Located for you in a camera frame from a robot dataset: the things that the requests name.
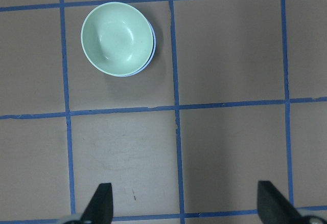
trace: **stacked bowl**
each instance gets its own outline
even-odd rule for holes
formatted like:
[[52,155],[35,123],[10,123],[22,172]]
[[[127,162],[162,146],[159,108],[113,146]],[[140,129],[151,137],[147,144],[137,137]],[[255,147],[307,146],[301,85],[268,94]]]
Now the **stacked bowl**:
[[142,71],[156,48],[149,21],[136,8],[119,2],[99,5],[87,15],[81,42],[91,64],[116,77]]

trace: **green bowl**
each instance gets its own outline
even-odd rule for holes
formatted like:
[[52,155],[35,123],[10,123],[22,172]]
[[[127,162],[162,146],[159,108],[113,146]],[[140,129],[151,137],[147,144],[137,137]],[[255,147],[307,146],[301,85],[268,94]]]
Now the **green bowl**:
[[119,2],[94,8],[81,31],[83,51],[100,71],[117,77],[137,72],[149,60],[153,34],[147,19]]

